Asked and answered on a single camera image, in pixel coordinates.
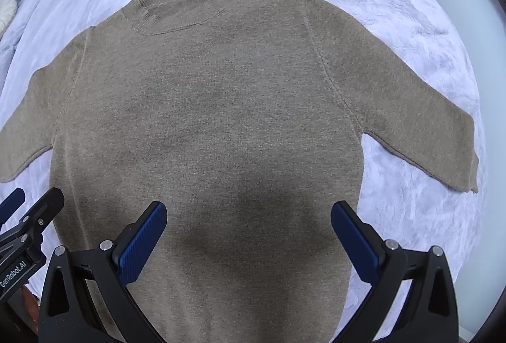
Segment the sweater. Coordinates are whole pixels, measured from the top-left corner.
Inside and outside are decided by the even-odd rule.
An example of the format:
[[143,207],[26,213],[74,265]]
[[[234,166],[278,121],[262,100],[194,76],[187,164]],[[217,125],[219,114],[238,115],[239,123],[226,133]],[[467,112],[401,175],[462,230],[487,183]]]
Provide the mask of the sweater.
[[132,0],[34,73],[0,132],[0,180],[52,148],[70,250],[163,202],[128,290],[167,341],[327,343],[351,270],[330,210],[356,210],[363,133],[478,190],[472,118],[343,10]]

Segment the metal bolt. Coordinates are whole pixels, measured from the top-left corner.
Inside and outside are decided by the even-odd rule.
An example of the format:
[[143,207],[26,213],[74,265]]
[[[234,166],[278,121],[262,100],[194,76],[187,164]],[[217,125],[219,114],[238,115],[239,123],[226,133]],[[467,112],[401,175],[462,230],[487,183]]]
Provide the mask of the metal bolt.
[[112,247],[112,242],[110,240],[104,240],[102,243],[100,243],[100,249],[101,250],[109,250]]
[[434,246],[434,247],[432,248],[432,252],[433,252],[436,256],[442,256],[442,255],[444,255],[443,249],[441,249],[441,247],[439,247],[439,246]]
[[61,256],[63,253],[65,253],[65,246],[58,246],[55,249],[55,255]]
[[390,250],[397,250],[399,248],[399,243],[395,240],[388,239],[385,241],[385,246],[387,246]]

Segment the fluffy cushion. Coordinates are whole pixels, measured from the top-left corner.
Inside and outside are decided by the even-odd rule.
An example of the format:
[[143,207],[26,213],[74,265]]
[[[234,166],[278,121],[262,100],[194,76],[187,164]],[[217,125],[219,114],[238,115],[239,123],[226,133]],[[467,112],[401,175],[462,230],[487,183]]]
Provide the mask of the fluffy cushion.
[[16,0],[0,0],[0,39],[18,11]]

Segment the bed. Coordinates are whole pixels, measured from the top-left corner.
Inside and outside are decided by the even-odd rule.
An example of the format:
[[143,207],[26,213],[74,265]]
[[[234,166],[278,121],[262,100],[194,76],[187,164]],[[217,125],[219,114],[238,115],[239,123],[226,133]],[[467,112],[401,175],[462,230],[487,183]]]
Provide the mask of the bed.
[[[50,63],[78,33],[96,25],[130,0],[23,0],[0,40],[0,128],[20,103],[35,70]],[[347,11],[384,41],[423,80],[467,111],[475,120],[475,148],[480,158],[480,192],[457,193],[386,152],[364,135],[365,169],[358,215],[383,238],[403,247],[443,247],[455,279],[480,233],[486,193],[486,157],[479,94],[469,57],[459,34],[436,0],[326,0]],[[49,188],[51,151],[44,153],[14,181],[0,184],[0,201],[22,187],[27,202],[3,230]],[[60,243],[54,230],[44,233],[42,250],[50,256]],[[47,266],[30,279],[40,297]],[[388,334],[406,297],[405,282],[378,337]],[[345,309],[336,319],[336,334],[368,292],[352,271]]]

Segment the blue gripper pad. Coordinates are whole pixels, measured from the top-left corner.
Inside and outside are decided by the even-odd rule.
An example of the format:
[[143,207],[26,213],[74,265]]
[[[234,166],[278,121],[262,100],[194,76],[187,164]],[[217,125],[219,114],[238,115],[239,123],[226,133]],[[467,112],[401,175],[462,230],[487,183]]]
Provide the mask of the blue gripper pad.
[[123,286],[137,280],[167,226],[167,209],[157,202],[118,259],[118,277]]
[[0,203],[0,226],[8,221],[24,202],[25,192],[19,187],[7,196],[7,198]]
[[364,224],[357,216],[355,223],[349,213],[354,213],[351,208],[346,211],[340,203],[335,203],[330,213],[332,227],[360,279],[374,286],[380,278],[380,258],[358,227]]

